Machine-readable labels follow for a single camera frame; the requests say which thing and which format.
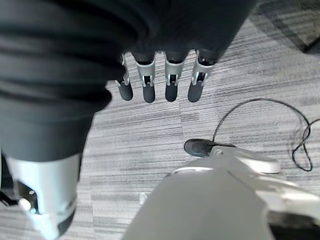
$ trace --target white robot part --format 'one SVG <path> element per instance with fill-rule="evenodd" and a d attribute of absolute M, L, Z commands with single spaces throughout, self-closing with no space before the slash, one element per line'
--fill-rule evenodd
<path fill-rule="evenodd" d="M 209 157 L 189 162 L 162 181 L 123 240 L 274 240 L 270 213 L 319 223 L 319 197 L 277 177 L 279 171 L 272 158 L 214 146 Z"/>

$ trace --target metal joint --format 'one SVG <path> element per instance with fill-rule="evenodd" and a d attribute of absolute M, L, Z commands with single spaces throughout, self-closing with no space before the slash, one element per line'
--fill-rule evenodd
<path fill-rule="evenodd" d="M 138 73 L 140 76 L 140 80 L 142 83 L 142 86 L 145 88 L 146 82 L 145 82 L 145 77 L 149 76 L 150 77 L 150 87 L 153 87 L 155 85 L 155 75 L 156 75 L 156 61 L 153 60 L 152 63 L 147 64 L 147 65 L 142 65 L 136 62 L 136 66 L 138 69 Z"/>
<path fill-rule="evenodd" d="M 199 63 L 199 51 L 197 51 L 195 63 L 193 65 L 193 70 L 192 70 L 192 79 L 191 79 L 192 85 L 195 86 L 197 84 L 197 80 L 201 73 L 201 74 L 204 74 L 204 77 L 201 80 L 202 81 L 201 86 L 203 86 L 207 78 L 211 75 L 213 68 L 214 68 L 214 65 L 205 66 Z"/>
<path fill-rule="evenodd" d="M 178 86 L 179 79 L 181 78 L 182 71 L 184 68 L 185 61 L 180 63 L 171 63 L 165 58 L 165 76 L 166 76 L 166 84 L 170 86 L 170 76 L 175 75 L 175 86 Z"/>

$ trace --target cable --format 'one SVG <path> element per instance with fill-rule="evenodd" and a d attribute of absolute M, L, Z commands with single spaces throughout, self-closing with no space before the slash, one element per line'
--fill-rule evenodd
<path fill-rule="evenodd" d="M 312 121 L 312 122 L 309 122 L 308 118 L 300 111 L 298 110 L 297 108 L 295 108 L 294 106 L 284 102 L 284 101 L 280 101 L 280 100 L 276 100 L 276 99 L 272 99 L 272 98 L 253 98 L 253 99 L 250 99 L 250 100 L 246 100 L 246 101 L 243 101 L 241 103 L 239 103 L 238 105 L 234 106 L 231 110 L 229 110 L 224 116 L 223 118 L 220 120 L 218 126 L 216 127 L 215 131 L 214 131 L 214 134 L 213 134 L 213 138 L 212 138 L 212 141 L 214 142 L 215 139 L 216 139 L 216 136 L 217 136 L 217 133 L 218 133 L 218 130 L 219 128 L 221 127 L 222 123 L 226 120 L 226 118 L 237 108 L 239 108 L 240 106 L 244 105 L 244 104 L 247 104 L 247 103 L 251 103 L 251 102 L 257 102 L 257 101 L 267 101 L 267 102 L 273 102 L 273 103 L 278 103 L 278 104 L 282 104 L 282 105 L 285 105 L 286 107 L 290 108 L 291 110 L 293 110 L 294 112 L 298 113 L 301 117 L 303 117 L 304 121 L 306 122 L 307 124 L 307 127 L 305 128 L 304 132 L 303 132 L 303 137 L 302 137 L 302 141 L 300 142 L 300 144 L 292 151 L 292 161 L 293 163 L 295 164 L 295 166 L 305 172 L 311 172 L 314 168 L 314 165 L 313 165 L 313 162 L 311 160 L 311 157 L 309 156 L 309 153 L 308 153 L 308 150 L 307 150 L 307 147 L 306 147 L 306 142 L 308 140 L 308 138 L 310 137 L 310 134 L 311 134 L 311 126 L 313 124 L 315 124 L 316 122 L 319 122 L 320 121 L 320 118 Z M 308 159 L 308 162 L 309 162 L 309 168 L 304 168 L 302 167 L 296 160 L 296 152 L 298 151 L 299 148 L 301 148 L 301 146 L 303 146 L 303 150 L 304 150 L 304 153 Z"/>

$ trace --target floor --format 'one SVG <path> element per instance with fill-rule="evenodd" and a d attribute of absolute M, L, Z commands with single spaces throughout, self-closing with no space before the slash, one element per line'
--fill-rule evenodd
<path fill-rule="evenodd" d="M 277 8 L 271 17 L 261 8 L 253 12 L 196 103 L 187 99 L 193 52 L 185 62 L 175 102 L 165 99 L 164 56 L 156 56 L 152 104 L 144 102 L 135 62 L 127 56 L 134 98 L 124 101 L 114 82 L 108 85 L 113 100 L 94 119 L 84 151 L 77 212 L 63 240 L 119 240 L 144 196 L 167 173 L 193 159 L 184 152 L 184 142 L 212 138 L 219 120 L 237 103 L 273 98 L 296 106 L 310 120 L 320 117 L 320 55 L 301 52 L 301 43 L 309 44 L 315 34 L 314 15 L 294 7 Z M 320 124 L 312 127 L 307 144 L 314 170 L 303 172 L 291 160 L 303 127 L 284 106 L 249 103 L 226 120 L 216 140 L 280 160 L 288 180 L 320 194 Z M 301 153 L 298 159 L 306 163 Z M 18 208 L 0 205 L 0 240 L 40 239 Z"/>

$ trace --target black fingertip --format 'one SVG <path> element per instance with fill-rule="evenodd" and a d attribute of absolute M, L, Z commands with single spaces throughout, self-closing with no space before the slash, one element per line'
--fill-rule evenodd
<path fill-rule="evenodd" d="M 177 99 L 178 86 L 175 86 L 174 83 L 171 83 L 170 86 L 165 86 L 165 99 L 168 102 L 173 102 Z"/>
<path fill-rule="evenodd" d="M 143 98 L 148 103 L 151 104 L 156 99 L 155 86 L 150 86 L 147 84 L 143 89 Z"/>
<path fill-rule="evenodd" d="M 191 103 L 197 102 L 201 98 L 202 90 L 204 86 L 201 86 L 202 81 L 197 81 L 196 85 L 190 83 L 188 99 Z"/>
<path fill-rule="evenodd" d="M 131 83 L 125 85 L 125 82 L 121 82 L 121 86 L 118 87 L 121 98 L 125 101 L 130 101 L 134 97 L 134 93 L 132 91 Z"/>

